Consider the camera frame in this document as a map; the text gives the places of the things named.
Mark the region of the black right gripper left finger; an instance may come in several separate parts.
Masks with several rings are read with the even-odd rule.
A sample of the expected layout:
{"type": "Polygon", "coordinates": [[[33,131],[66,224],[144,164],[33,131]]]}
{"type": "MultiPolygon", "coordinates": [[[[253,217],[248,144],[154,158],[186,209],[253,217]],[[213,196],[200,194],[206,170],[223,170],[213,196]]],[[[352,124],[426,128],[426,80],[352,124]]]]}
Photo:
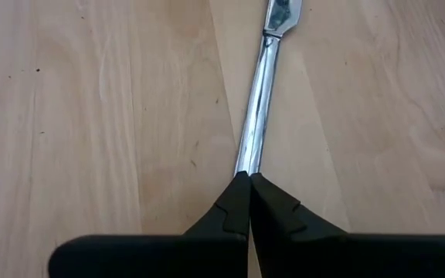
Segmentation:
{"type": "Polygon", "coordinates": [[[50,278],[247,278],[251,180],[238,173],[181,235],[89,235],[58,246],[50,278]]]}

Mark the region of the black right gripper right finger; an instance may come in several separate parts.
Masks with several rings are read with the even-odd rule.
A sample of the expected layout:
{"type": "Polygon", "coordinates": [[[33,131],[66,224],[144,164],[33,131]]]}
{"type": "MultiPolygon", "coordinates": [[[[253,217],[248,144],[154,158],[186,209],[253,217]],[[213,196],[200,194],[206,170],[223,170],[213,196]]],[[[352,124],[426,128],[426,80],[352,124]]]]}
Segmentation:
{"type": "Polygon", "coordinates": [[[445,278],[445,235],[346,232],[261,174],[251,180],[263,278],[445,278]]]}

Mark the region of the silver table knife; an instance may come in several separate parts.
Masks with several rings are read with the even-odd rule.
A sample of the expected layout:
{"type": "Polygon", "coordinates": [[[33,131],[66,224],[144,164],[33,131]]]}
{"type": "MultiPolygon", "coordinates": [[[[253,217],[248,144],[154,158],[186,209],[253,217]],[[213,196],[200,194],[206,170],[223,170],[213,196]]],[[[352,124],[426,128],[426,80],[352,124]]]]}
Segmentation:
{"type": "Polygon", "coordinates": [[[260,170],[280,42],[299,23],[303,0],[269,0],[235,172],[260,170]]]}

